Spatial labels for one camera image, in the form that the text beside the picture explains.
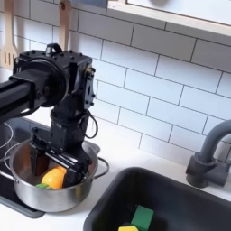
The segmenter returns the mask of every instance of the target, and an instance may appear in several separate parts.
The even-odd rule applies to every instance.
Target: sink
[[[230,231],[231,202],[141,168],[121,171],[93,208],[84,231],[118,231],[137,205],[154,211],[149,231]]]

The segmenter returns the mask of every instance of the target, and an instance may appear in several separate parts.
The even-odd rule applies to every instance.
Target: shelf
[[[173,14],[137,5],[125,4],[125,0],[109,1],[108,8],[128,14],[137,14],[143,17],[153,18],[167,23],[175,23],[207,32],[215,32],[226,36],[231,36],[231,25],[214,23],[198,18],[188,17],[180,14]]]

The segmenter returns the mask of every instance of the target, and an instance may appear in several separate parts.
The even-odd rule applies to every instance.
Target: white countertop
[[[0,205],[0,230],[14,231],[83,231],[83,224],[91,209],[96,205],[110,182],[122,169],[129,167],[143,167],[150,171],[155,171],[166,177],[179,182],[186,182],[186,167],[163,158],[151,155],[147,152],[137,151],[131,147],[119,148],[111,144],[103,145],[103,150],[99,153],[110,163],[110,172],[93,182],[93,187],[88,197],[76,208],[61,213],[45,214],[38,219],[30,219],[10,208]],[[99,163],[98,172],[104,169],[104,163]],[[227,183],[224,188],[214,185],[204,189],[206,192],[217,195],[220,198],[231,201],[231,184]]]

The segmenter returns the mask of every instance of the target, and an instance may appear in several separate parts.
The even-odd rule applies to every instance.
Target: orange fruit
[[[52,189],[61,189],[66,172],[65,168],[57,166],[46,173],[42,178],[42,184],[47,184]]]

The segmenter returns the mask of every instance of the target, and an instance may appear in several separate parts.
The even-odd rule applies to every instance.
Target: wooden spoon
[[[1,51],[2,66],[13,69],[14,58],[18,56],[14,42],[14,0],[4,0],[5,9],[5,46]]]
[[[71,8],[69,0],[60,1],[60,47],[63,51],[66,51],[69,45],[69,13]]]

